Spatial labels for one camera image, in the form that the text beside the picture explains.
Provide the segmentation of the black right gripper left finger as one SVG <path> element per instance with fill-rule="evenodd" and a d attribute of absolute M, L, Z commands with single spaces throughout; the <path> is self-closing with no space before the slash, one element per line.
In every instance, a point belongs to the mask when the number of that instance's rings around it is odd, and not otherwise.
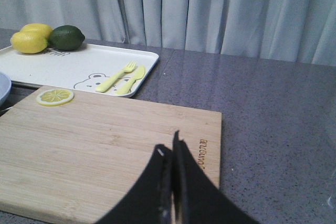
<path fill-rule="evenodd" d="M 97 223 L 171 223 L 172 151 L 158 144 L 127 194 Z"/>

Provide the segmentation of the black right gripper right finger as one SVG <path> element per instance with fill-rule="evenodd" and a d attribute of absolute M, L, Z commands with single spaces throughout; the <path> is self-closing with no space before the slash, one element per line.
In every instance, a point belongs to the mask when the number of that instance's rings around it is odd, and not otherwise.
<path fill-rule="evenodd" d="M 210 181 L 174 133 L 172 189 L 176 223 L 257 223 Z"/>

